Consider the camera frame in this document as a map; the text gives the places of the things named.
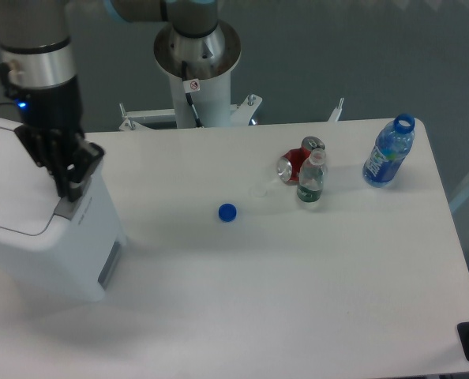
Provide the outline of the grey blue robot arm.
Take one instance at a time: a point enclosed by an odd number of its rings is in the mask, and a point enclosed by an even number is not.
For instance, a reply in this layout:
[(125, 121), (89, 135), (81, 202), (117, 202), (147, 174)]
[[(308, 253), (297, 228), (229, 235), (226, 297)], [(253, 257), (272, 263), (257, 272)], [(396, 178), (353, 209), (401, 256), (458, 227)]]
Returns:
[(64, 1), (0, 1), (0, 82), (24, 106), (17, 138), (74, 202), (104, 150), (84, 138), (82, 102)]

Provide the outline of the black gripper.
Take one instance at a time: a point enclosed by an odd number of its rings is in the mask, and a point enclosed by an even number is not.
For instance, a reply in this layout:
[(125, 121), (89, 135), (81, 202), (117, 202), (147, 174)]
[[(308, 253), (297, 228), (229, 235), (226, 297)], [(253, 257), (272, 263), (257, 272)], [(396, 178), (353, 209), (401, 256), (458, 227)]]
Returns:
[(25, 88), (12, 84), (9, 73), (9, 65), (0, 63), (4, 96), (17, 105), (24, 123), (14, 133), (36, 166), (54, 179), (58, 195), (78, 200), (105, 151), (83, 138), (77, 76), (52, 87)]

